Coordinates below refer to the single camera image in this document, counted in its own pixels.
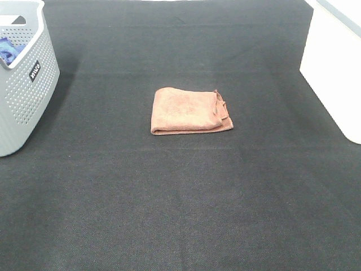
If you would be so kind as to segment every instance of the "gray laundry basket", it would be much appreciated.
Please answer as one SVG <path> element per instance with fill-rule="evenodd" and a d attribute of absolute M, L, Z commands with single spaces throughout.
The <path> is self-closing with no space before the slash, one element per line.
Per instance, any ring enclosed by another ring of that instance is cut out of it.
<path fill-rule="evenodd" d="M 59 67 L 40 0 L 0 0 L 0 38 L 26 45 L 9 66 L 0 58 L 0 156 L 17 151 L 42 116 Z M 4 23 L 18 15 L 25 19 Z"/>

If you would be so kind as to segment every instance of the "blue fabric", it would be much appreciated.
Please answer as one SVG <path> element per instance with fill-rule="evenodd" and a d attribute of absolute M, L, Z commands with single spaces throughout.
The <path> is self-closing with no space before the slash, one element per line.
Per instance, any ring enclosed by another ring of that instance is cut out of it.
<path fill-rule="evenodd" d="M 14 46 L 8 38 L 0 39 L 0 57 L 10 65 L 26 45 Z"/>

